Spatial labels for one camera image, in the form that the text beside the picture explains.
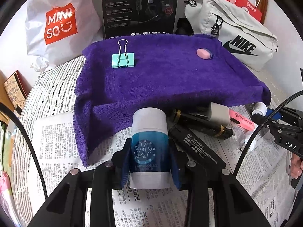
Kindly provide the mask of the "person's right hand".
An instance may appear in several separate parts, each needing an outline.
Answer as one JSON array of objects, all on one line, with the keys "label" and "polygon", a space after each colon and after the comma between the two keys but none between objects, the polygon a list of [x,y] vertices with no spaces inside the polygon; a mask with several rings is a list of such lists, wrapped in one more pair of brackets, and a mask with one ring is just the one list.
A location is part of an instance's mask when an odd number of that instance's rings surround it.
[{"label": "person's right hand", "polygon": [[290,167],[291,177],[294,179],[300,177],[302,174],[302,169],[303,169],[302,160],[300,159],[299,156],[293,153],[291,157],[291,167]]}]

